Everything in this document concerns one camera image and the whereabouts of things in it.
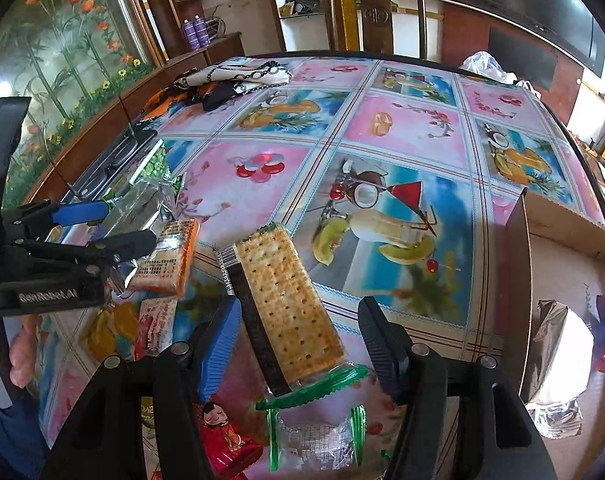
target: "human hand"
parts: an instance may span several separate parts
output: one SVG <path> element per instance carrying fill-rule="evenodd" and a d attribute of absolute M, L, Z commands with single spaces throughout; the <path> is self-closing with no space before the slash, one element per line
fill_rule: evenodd
<path fill-rule="evenodd" d="M 19 388 L 29 384 L 36 366 L 36 323 L 38 316 L 22 316 L 22 329 L 9 348 L 9 360 L 12 367 L 9 372 L 11 382 Z"/>

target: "green snack package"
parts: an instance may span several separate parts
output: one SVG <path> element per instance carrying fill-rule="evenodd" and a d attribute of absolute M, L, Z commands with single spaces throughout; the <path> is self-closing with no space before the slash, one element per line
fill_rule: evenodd
<path fill-rule="evenodd" d="M 321 399 L 342 388 L 346 388 L 351 384 L 367 377 L 369 372 L 365 365 L 341 365 L 335 370 L 331 370 L 317 383 L 310 386 L 303 386 L 290 394 L 273 399 L 265 399 L 256 403 L 257 410 L 268 410 L 275 408 L 277 410 L 285 410 L 286 408 L 294 408 L 301 406 L 312 400 Z"/>
<path fill-rule="evenodd" d="M 278 410 L 266 410 L 269 429 L 270 470 L 336 470 L 353 462 L 362 464 L 366 430 L 364 406 L 338 426 L 287 426 Z"/>

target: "barcode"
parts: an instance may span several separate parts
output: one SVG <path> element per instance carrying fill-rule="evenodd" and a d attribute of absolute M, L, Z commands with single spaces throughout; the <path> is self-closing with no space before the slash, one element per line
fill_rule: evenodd
<path fill-rule="evenodd" d="M 218 260 L 218 266 L 222 272 L 222 279 L 224 281 L 227 294 L 234 296 L 233 285 L 231 285 L 231 279 L 227 269 L 240 263 L 238 255 L 236 254 L 236 248 L 234 246 L 227 247 L 216 253 L 216 259 Z"/>

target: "colorful tablecloth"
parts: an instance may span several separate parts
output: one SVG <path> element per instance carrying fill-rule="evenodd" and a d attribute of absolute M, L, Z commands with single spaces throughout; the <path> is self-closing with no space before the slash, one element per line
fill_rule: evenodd
<path fill-rule="evenodd" d="M 251 66 L 262 59 L 236 59 Z M 202 223 L 174 340 L 207 319 L 224 293 L 215 250 L 260 226 L 289 230 L 349 359 L 370 366 L 357 327 L 358 301 L 373 295 L 387 317 L 443 356 L 499 356 L 508 308 L 503 227 L 523 186 L 602 221 L 597 199 L 553 118 L 522 88 L 411 64 L 352 58 L 284 58 L 294 77 L 203 114 L 171 108 L 154 125 L 173 174 L 184 174 L 181 216 Z M 66 241 L 81 243 L 78 229 Z M 131 352 L 140 298 L 42 318 L 41 425 L 53 442 L 108 352 Z M 218 400 L 259 442 L 252 405 L 265 386 L 245 333 Z M 332 396 L 282 413 L 289 424 L 336 424 L 367 409 L 363 466 L 336 478 L 377 478 L 403 410 L 374 373 Z M 450 400 L 439 473 L 451 466 L 457 404 Z M 146 434 L 150 477 L 157 466 Z M 268 472 L 268 456 L 246 471 Z"/>

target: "metal screw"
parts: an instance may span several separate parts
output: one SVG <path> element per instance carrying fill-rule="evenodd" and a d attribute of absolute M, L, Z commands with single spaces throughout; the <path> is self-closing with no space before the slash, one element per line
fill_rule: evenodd
<path fill-rule="evenodd" d="M 109 370 L 113 368 L 118 368 L 120 366 L 120 358 L 117 355 L 109 356 L 105 359 L 105 368 L 109 368 Z"/>
<path fill-rule="evenodd" d="M 415 343 L 412 347 L 411 347 L 411 351 L 415 354 L 415 355 L 422 355 L 425 356 L 429 353 L 429 347 L 424 344 L 424 343 Z"/>
<path fill-rule="evenodd" d="M 483 355 L 480 358 L 480 364 L 483 365 L 485 368 L 490 368 L 490 369 L 498 366 L 498 363 L 496 362 L 496 360 L 490 355 Z"/>
<path fill-rule="evenodd" d="M 88 265 L 86 271 L 92 276 L 97 276 L 100 274 L 100 267 L 96 265 Z"/>
<path fill-rule="evenodd" d="M 171 345 L 171 353 L 175 355 L 184 355 L 189 351 L 189 343 L 178 341 Z"/>

